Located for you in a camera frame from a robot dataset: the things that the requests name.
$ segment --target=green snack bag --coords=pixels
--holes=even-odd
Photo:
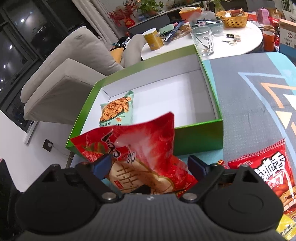
[[[101,104],[102,117],[100,127],[131,125],[133,122],[133,91],[129,91],[123,98],[108,104]]]

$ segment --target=white wall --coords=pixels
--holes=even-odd
[[[65,145],[71,129],[70,125],[39,122],[25,145],[26,133],[0,111],[0,158],[5,159],[19,191],[25,191],[49,165],[65,167],[70,153]],[[45,139],[54,144],[51,152],[42,148]]]

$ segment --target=screw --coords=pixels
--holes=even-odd
[[[150,196],[150,197],[147,198],[148,201],[152,201],[152,200],[154,200],[154,199],[155,199],[155,198],[154,198],[153,196]]]
[[[193,201],[197,198],[197,195],[194,193],[188,192],[183,195],[183,198],[187,201]]]
[[[102,198],[105,199],[105,200],[113,200],[115,199],[117,196],[114,192],[105,192],[103,195],[102,195]]]

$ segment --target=red decoration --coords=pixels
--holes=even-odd
[[[127,27],[131,27],[135,24],[135,21],[130,18],[130,16],[133,14],[133,12],[137,8],[137,3],[134,0],[126,0],[125,3],[123,3],[122,9],[116,9],[112,12],[109,12],[109,18],[111,18],[117,25],[120,24],[120,20],[124,20],[125,26],[129,24]]]
[[[125,25],[127,28],[129,28],[129,27],[135,25],[135,21],[132,20],[131,18],[127,18],[127,19],[125,19],[125,21],[124,21],[124,25]]]

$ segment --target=orange cup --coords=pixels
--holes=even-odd
[[[263,31],[264,50],[268,52],[274,51],[274,33],[270,31]]]

